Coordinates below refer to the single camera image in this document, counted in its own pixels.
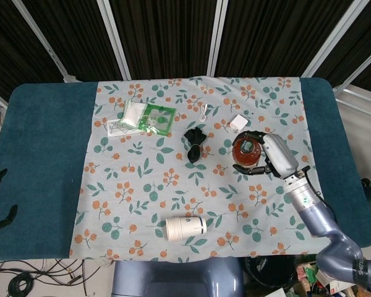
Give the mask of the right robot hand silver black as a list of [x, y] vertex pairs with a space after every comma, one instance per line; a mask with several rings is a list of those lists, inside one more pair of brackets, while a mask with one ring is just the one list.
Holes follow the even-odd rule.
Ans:
[[299, 179], [299, 164], [278, 134], [244, 131], [232, 142], [232, 157], [232, 167], [244, 175], [271, 173], [286, 183]]

